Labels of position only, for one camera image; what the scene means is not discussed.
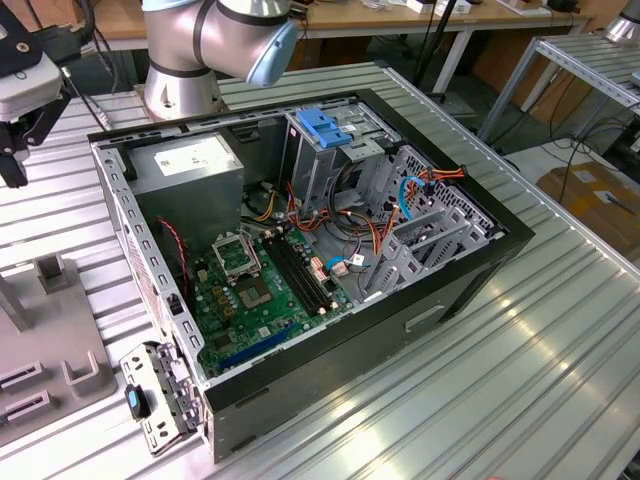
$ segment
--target white label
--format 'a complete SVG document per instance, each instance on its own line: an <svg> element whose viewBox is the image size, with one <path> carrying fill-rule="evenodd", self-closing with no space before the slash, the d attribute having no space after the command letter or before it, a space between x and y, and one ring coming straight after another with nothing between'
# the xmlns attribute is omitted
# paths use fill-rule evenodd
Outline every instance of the white label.
<svg viewBox="0 0 640 480"><path fill-rule="evenodd" d="M165 177L199 168L214 169L211 173L225 172L235 166L233 155L225 150L217 137L195 145L158 152L155 160Z"/></svg>
<svg viewBox="0 0 640 480"><path fill-rule="evenodd" d="M598 196L598 198L602 200L604 203L611 203L611 200L609 199L609 197L613 198L614 200L617 200L616 196L607 190L600 190L599 192L593 192L593 193L595 193Z"/></svg>
<svg viewBox="0 0 640 480"><path fill-rule="evenodd" d="M583 183L595 182L597 180L596 177L594 177L593 174L587 170L578 170L576 172L573 172L573 174L578 177L578 180Z"/></svg>
<svg viewBox="0 0 640 480"><path fill-rule="evenodd" d="M356 267L361 267L363 263L364 255L358 255L356 253L353 257L351 257L351 264L355 265Z"/></svg>

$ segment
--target blue latch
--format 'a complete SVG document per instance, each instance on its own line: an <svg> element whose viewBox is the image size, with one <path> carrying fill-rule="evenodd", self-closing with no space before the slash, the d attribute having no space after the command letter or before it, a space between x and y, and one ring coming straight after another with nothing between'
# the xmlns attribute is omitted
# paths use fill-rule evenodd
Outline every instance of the blue latch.
<svg viewBox="0 0 640 480"><path fill-rule="evenodd" d="M297 113L298 120L311 135L320 142L322 148L333 148L351 143L353 137L338 128L335 120L319 108L308 108Z"/></svg>
<svg viewBox="0 0 640 480"><path fill-rule="evenodd" d="M129 406L135 408L138 406L138 395L134 390L129 392Z"/></svg>

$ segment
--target red wire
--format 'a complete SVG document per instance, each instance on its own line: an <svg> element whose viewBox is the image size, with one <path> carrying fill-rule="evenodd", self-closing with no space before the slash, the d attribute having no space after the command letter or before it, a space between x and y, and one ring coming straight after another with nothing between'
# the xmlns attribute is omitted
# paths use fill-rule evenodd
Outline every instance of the red wire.
<svg viewBox="0 0 640 480"><path fill-rule="evenodd" d="M182 263L182 276L184 278L184 295L185 297L187 297L188 296L187 288L189 286L189 280L187 275L187 257L184 253L184 246L182 244L182 239L180 238L180 235L178 235L178 232L176 232L175 228L173 228L166 220L162 218L158 218L158 222L160 222L162 225L164 225L167 228L167 230L169 230L169 232L173 236L173 239L176 241L176 244L178 245L178 250L180 251L180 262Z"/></svg>

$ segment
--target ram slot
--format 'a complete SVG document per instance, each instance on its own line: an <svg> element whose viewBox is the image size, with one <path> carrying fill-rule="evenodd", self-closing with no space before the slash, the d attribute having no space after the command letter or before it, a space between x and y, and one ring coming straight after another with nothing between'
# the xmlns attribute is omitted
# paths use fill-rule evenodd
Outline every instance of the ram slot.
<svg viewBox="0 0 640 480"><path fill-rule="evenodd" d="M263 247L310 317L331 301L306 269L298 254L282 236L265 239Z"/></svg>

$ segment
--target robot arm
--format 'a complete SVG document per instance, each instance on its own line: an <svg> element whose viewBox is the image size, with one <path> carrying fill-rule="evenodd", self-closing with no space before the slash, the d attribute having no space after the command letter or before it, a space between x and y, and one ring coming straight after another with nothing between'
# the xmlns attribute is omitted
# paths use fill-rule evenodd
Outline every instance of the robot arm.
<svg viewBox="0 0 640 480"><path fill-rule="evenodd" d="M0 176L27 185L22 162L40 145L71 98L60 68L80 57L95 26L88 0L85 25L72 32L28 32L0 0ZM220 109L213 70L269 86L284 72L297 39L289 0L144 0L151 67L148 110L176 119Z"/></svg>
<svg viewBox="0 0 640 480"><path fill-rule="evenodd" d="M605 29L607 39L621 45L636 45L640 40L640 0L629 0L618 18Z"/></svg>
<svg viewBox="0 0 640 480"><path fill-rule="evenodd" d="M272 85L297 40L289 7L289 0L144 0L148 110L167 120L219 110L213 70Z"/></svg>

